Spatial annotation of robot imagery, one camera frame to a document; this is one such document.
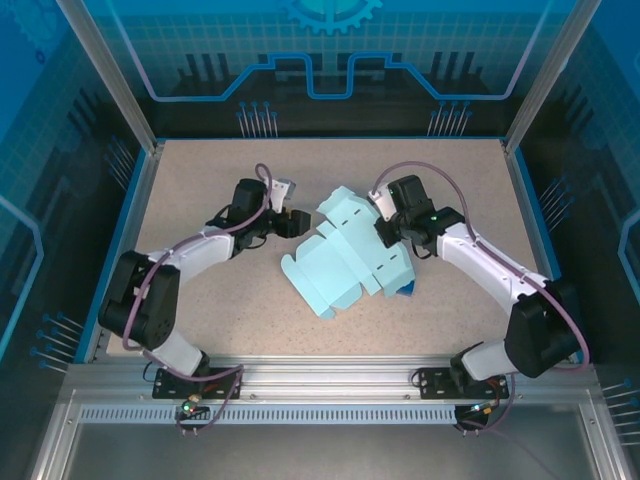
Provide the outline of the aluminium frame rail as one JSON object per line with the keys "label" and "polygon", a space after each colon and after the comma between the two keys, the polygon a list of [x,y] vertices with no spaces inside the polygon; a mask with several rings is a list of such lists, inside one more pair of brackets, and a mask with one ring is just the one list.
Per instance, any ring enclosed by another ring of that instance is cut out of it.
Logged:
{"label": "aluminium frame rail", "polygon": [[[245,369],[239,401],[244,404],[409,404],[419,401],[410,383],[421,367],[447,367],[446,355],[211,357],[216,367]],[[146,403],[151,385],[142,379],[139,356],[108,356],[67,370],[59,401],[84,404]],[[517,406],[577,404],[600,398],[593,368],[580,373],[548,371],[536,379],[515,377]]]}

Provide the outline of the aluminium frame post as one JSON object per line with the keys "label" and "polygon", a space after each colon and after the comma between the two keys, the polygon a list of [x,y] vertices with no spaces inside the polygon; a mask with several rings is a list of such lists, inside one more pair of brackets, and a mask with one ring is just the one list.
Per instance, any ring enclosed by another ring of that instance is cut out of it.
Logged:
{"label": "aluminium frame post", "polygon": [[507,132],[504,150],[514,154],[589,25],[600,0],[575,0],[558,37],[543,62]]}
{"label": "aluminium frame post", "polygon": [[155,155],[158,140],[149,123],[151,101],[137,97],[83,0],[55,0],[141,148]]}

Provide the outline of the blue aluminium table side rail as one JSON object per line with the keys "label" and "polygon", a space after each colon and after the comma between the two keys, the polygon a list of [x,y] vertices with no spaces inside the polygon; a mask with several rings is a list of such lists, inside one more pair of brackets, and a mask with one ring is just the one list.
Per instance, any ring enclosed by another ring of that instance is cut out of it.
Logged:
{"label": "blue aluminium table side rail", "polygon": [[519,147],[513,151],[503,147],[535,265],[547,278],[558,280],[562,277],[561,268],[524,155]]}
{"label": "blue aluminium table side rail", "polygon": [[93,361],[101,332],[101,327],[98,324],[98,313],[117,260],[122,253],[136,246],[165,143],[166,140],[161,139],[154,153],[146,153],[142,150],[136,160],[89,307],[79,345],[75,352],[74,364],[91,363]]}

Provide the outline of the light blue paper box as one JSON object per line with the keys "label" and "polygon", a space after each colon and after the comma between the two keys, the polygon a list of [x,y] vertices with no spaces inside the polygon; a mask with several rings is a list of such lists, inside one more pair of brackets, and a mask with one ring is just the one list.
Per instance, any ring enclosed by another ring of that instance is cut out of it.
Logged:
{"label": "light blue paper box", "polygon": [[317,212],[325,221],[285,255],[281,269],[313,313],[331,319],[367,293],[410,296],[415,271],[407,248],[385,247],[374,224],[377,210],[348,188],[335,189]]}

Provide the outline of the grey metal shelf panel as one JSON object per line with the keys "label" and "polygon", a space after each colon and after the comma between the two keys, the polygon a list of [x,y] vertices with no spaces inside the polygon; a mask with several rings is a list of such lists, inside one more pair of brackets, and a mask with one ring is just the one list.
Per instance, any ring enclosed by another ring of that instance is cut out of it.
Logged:
{"label": "grey metal shelf panel", "polygon": [[152,424],[55,417],[27,480],[640,480],[592,404],[520,406],[495,430],[444,425]]}

